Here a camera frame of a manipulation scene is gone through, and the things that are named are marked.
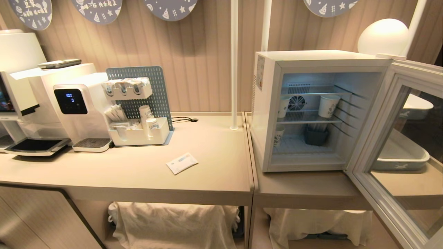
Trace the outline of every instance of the fridge fan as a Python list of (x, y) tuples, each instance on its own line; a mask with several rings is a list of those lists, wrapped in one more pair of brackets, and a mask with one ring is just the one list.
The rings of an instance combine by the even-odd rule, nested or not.
[(288, 109), (291, 111), (300, 111), (305, 105), (306, 102), (302, 96), (293, 96), (289, 100)]

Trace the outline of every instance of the paper cup with print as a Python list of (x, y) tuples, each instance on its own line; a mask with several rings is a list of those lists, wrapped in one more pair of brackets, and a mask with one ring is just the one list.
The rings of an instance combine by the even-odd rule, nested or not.
[(283, 134), (284, 134), (284, 125), (282, 124), (277, 125), (276, 134), (274, 135), (274, 146), (280, 146)]
[(322, 95), (320, 98), (319, 116), (330, 118), (334, 114), (340, 96), (335, 94)]
[(278, 115), (277, 117), (282, 118), (286, 115), (286, 112), (288, 111), (288, 104), (291, 97), (281, 96), (280, 97), (280, 105), (278, 108)]

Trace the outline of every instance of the white table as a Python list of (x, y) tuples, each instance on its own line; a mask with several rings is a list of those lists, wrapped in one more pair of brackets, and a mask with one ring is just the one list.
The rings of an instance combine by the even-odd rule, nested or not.
[(249, 135), (255, 184), (249, 248), (271, 249), (269, 223), (263, 208), (372, 210), (341, 171), (263, 173), (256, 163)]
[[(52, 159), (0, 154), (0, 183), (67, 191), (105, 240), (105, 207), (112, 201), (252, 205), (254, 181), (244, 113), (236, 131), (230, 113), (173, 113), (198, 118), (174, 123), (167, 146), (112, 148), (104, 153), (68, 151)], [(191, 153), (199, 163), (173, 175), (166, 162)], [(248, 242), (249, 220), (245, 242)]]

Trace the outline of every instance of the sticker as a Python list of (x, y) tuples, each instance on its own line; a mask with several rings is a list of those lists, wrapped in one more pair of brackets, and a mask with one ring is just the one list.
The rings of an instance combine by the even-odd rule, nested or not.
[(144, 0), (144, 3), (160, 19), (178, 21), (191, 13), (197, 0)]
[(109, 24), (120, 14), (123, 0), (71, 0), (75, 9), (88, 21)]
[(411, 111), (405, 111), (405, 110), (403, 110), (403, 112), (400, 113), (399, 118), (408, 118), (410, 112), (411, 112)]
[(321, 17), (338, 16), (350, 10), (358, 0), (304, 0), (308, 9)]
[(260, 89), (260, 91), (263, 88), (263, 71), (264, 71), (264, 57), (258, 56), (256, 85), (257, 85), (258, 89)]
[(44, 30), (52, 20), (51, 0), (9, 0), (16, 16), (31, 29)]

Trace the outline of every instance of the white tray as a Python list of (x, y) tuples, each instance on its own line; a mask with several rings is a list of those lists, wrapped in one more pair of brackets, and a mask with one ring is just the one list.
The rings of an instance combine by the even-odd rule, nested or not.
[(109, 136), (114, 142), (115, 146), (132, 146), (132, 145), (152, 145), (164, 144), (169, 135), (169, 125), (167, 118), (156, 118), (159, 123), (158, 129), (153, 129), (153, 138), (148, 140), (143, 129), (126, 130), (124, 136), (120, 136), (116, 130), (109, 130)]
[(373, 169), (416, 171), (425, 166), (429, 159), (429, 153), (425, 149), (393, 129)]
[(426, 118), (427, 113), (432, 108), (434, 108), (434, 105), (431, 102), (414, 94), (409, 94), (399, 118), (421, 120)]

